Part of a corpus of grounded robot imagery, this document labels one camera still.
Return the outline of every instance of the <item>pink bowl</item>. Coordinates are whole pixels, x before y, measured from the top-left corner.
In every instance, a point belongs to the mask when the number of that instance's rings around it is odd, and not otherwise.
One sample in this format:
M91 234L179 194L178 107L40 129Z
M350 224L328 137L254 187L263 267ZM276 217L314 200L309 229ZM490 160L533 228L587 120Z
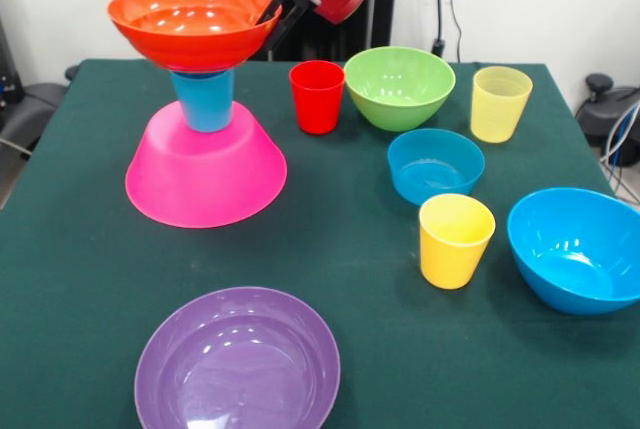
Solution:
M215 133L190 129L179 102L149 121L125 187L147 217L171 226L218 227L250 217L282 190L282 152L243 105Z

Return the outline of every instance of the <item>cup rim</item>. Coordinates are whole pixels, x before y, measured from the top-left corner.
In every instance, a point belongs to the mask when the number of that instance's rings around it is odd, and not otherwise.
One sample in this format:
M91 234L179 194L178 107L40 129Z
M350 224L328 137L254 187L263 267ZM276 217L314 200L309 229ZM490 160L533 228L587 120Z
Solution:
M489 70L492 69L506 69L509 72L512 72L514 74L518 74L520 76L524 76L526 78L526 83L527 83L527 88L526 90L524 90L522 93L514 95L514 96L505 96L503 94L495 94L491 91L486 90L484 87L482 87L482 85L478 82L478 76L482 75L484 72L488 72ZM486 66L486 67L482 67L480 69L478 69L475 74L473 75L473 90L480 90L482 92L484 92L485 94L490 94L491 97L498 97L501 99L514 99L514 98L519 98L522 96L528 96L531 94L531 92L533 91L533 80L531 79L531 77L529 77L528 74L526 74L525 72L521 71L520 69L516 69L515 67L511 67L511 66Z
M431 231L429 229L427 224L423 223L424 211L425 211L425 208L427 207L427 205L429 203L437 202L437 200L441 199L441 198L451 198L451 197L454 197L456 199L466 199L467 201L472 201L473 204L479 205L480 208L482 209L482 211L489 215L489 217L491 218L491 230L489 231L489 233L485 237L483 237L482 239L478 239L477 241L474 241L474 242L454 242L454 241L449 241L449 240L444 239L444 238L440 237L439 235L435 234L433 231ZM471 197L471 196L466 196L464 194L445 193L445 194L438 194L436 196L430 197L429 199L427 199L422 204L422 206L420 206L420 211L418 212L418 219L419 219L419 222L420 222L420 227L422 229L424 229L427 232L427 234L429 234L431 237L433 237L436 241L441 242L443 244L446 244L447 246L477 247L477 246L480 246L480 245L484 244L485 242L488 242L493 237L494 233L496 232L496 218L493 215L493 213L491 212L491 209L489 209L485 204L480 202L478 199L476 199L474 197Z
M308 87L305 86L304 84L300 84L297 81L294 81L294 72L296 70L300 70L300 68L304 68L306 66L325 66L325 67L331 67L332 70L334 70L335 68L340 69L340 72L342 73L342 77L340 79L340 82L333 84L331 86L326 86L326 87ZM342 68L342 66L340 64L336 64L335 62L331 62L331 61L325 61L322 59L310 59L308 61L303 61L300 62L298 64L295 64L290 70L289 70L289 82L292 85L295 85L301 89L304 89L305 91L329 91L331 89L337 89L339 87L341 87L346 79L346 75L344 72L344 69Z

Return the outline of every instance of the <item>small blue bowl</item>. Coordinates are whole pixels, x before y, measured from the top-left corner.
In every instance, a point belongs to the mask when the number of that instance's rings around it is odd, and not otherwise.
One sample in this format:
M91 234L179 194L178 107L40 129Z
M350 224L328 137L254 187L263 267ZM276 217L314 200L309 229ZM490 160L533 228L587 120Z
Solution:
M544 189L511 209L507 232L522 277L558 311L604 314L640 300L640 213L626 204Z
M396 191L418 206L438 194L468 195L484 172L480 148L444 129L416 129L396 137L387 151Z

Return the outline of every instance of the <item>translucent yellow cup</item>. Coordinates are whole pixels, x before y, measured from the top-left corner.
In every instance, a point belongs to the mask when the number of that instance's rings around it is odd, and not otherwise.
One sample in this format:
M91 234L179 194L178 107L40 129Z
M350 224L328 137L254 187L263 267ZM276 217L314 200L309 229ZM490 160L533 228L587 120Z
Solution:
M441 194L420 208L420 269L441 289L467 284L496 229L491 211L462 194Z
M511 67L491 66L473 76L471 132L485 142L505 142L516 130L533 82Z

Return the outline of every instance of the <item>table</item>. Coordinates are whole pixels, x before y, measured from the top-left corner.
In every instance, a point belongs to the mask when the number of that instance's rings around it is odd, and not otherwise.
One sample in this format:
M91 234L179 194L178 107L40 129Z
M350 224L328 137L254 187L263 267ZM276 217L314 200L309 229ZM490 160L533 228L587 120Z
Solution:
M457 86L426 126L469 135L478 67L454 65ZM640 307L556 313L510 254L506 217L525 194L610 191L545 66L519 67L535 89L515 136L479 143L487 169L474 196L496 234L471 283L445 292L419 273L417 208L386 167L394 135L348 96L336 131L307 136L289 64L238 68L235 98L281 147L289 178L258 215L185 230L143 217L123 187L147 120L174 99L167 73L83 63L0 215L0 427L139 427L133 378L154 329L238 285L296 295L331 326L343 377L327 428L639 427Z

